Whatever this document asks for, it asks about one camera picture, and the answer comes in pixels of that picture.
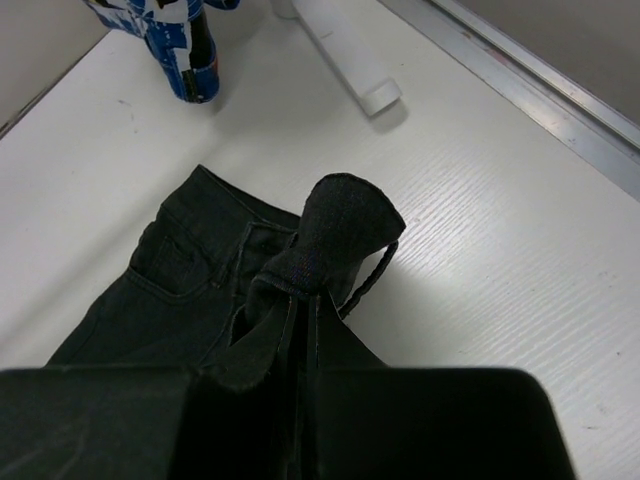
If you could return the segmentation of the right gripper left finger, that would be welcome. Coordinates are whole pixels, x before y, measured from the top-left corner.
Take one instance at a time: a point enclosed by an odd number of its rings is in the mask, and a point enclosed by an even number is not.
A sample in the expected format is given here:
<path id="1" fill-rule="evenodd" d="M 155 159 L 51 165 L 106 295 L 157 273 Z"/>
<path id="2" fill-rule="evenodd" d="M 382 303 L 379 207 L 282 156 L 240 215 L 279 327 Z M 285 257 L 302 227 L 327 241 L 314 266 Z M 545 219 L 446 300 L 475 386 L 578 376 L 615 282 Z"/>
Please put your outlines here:
<path id="1" fill-rule="evenodd" d="M 283 479 L 270 385 L 232 391 L 184 368 L 1 374 L 4 479 Z"/>

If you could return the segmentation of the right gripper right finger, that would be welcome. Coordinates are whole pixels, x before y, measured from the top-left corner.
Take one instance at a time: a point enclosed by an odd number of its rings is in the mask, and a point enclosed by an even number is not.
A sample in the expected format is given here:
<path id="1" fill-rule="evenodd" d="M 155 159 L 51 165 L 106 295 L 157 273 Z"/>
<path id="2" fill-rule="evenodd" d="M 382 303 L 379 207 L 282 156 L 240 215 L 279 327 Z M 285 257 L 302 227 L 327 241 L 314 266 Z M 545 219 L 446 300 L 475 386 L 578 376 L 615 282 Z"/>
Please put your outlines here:
<path id="1" fill-rule="evenodd" d="M 571 479 L 551 402 L 510 368 L 390 367 L 318 299 L 308 317 L 311 479 Z"/>

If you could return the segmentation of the black trousers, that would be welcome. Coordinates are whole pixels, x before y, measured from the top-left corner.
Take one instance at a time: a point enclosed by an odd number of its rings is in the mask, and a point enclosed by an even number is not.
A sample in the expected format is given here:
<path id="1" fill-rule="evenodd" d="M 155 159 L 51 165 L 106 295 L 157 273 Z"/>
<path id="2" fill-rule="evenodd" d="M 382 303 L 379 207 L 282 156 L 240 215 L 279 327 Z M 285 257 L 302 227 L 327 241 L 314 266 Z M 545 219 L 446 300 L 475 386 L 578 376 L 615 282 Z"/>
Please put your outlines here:
<path id="1" fill-rule="evenodd" d="M 173 476 L 282 475 L 304 400 L 309 310 L 324 296 L 348 315 L 404 228 L 387 196 L 351 174 L 322 178 L 294 215 L 198 167 L 50 364 L 190 367 Z"/>

